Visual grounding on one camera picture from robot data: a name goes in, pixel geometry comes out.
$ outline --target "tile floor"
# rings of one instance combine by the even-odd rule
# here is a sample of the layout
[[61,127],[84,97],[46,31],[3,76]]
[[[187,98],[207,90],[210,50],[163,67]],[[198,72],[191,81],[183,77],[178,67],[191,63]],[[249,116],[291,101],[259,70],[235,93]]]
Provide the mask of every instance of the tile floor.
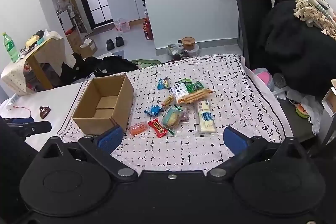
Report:
[[[124,39],[125,45],[119,48],[115,47],[114,50],[110,51],[112,53],[124,51],[124,58],[128,60],[154,59],[160,60],[162,63],[171,60],[169,55],[156,55],[154,41],[146,40],[142,29],[142,24],[131,27],[131,30],[127,33],[120,33],[116,29],[113,29],[99,34],[89,35],[90,38],[95,40],[98,48],[94,56],[98,57],[105,53],[108,53],[108,51],[106,50],[106,41],[108,39],[112,39],[115,44],[116,37],[118,36],[121,36]],[[199,56],[226,53],[241,54],[242,51],[240,50],[238,45],[209,47],[200,49]]]

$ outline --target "screw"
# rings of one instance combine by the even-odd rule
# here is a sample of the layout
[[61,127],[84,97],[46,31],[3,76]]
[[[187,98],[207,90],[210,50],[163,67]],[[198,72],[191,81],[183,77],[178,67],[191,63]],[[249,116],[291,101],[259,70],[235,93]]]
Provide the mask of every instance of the screw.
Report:
[[169,179],[176,179],[176,178],[177,178],[177,175],[174,175],[174,174],[173,174],[173,175],[168,175],[168,178],[169,178]]
[[224,177],[226,175],[226,171],[222,168],[214,168],[210,171],[210,174],[213,177]]
[[131,175],[134,174],[134,170],[131,168],[122,168],[118,171],[118,175],[121,177],[130,177]]

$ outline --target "green plastic bottle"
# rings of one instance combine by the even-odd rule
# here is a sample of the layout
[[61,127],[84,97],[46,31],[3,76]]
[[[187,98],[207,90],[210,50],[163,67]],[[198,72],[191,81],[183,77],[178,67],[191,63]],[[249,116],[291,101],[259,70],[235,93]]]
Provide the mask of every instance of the green plastic bottle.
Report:
[[5,45],[5,49],[8,52],[11,60],[15,62],[19,58],[19,54],[16,50],[13,39],[11,39],[10,36],[6,34],[6,32],[4,32],[2,35],[3,35],[3,44]]

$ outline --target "blue gripper pad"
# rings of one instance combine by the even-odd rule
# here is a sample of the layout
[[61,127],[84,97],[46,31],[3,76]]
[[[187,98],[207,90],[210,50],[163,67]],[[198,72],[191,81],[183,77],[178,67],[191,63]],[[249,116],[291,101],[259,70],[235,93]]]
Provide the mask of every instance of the blue gripper pad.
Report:
[[12,123],[30,123],[35,122],[33,118],[15,118]]
[[97,147],[105,151],[106,153],[111,154],[123,140],[123,129],[120,126],[116,126],[102,135],[94,139]]
[[235,130],[232,127],[226,127],[223,133],[224,144],[235,155],[247,148],[250,138]]

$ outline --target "black shoe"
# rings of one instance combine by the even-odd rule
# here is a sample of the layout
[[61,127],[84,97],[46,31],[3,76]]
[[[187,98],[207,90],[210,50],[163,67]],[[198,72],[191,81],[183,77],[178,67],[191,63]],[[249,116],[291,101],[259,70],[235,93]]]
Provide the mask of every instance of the black shoe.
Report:
[[114,44],[112,39],[106,41],[106,50],[112,51],[114,49]]
[[125,45],[123,38],[122,37],[116,37],[115,38],[115,45],[117,47],[121,47],[121,46]]

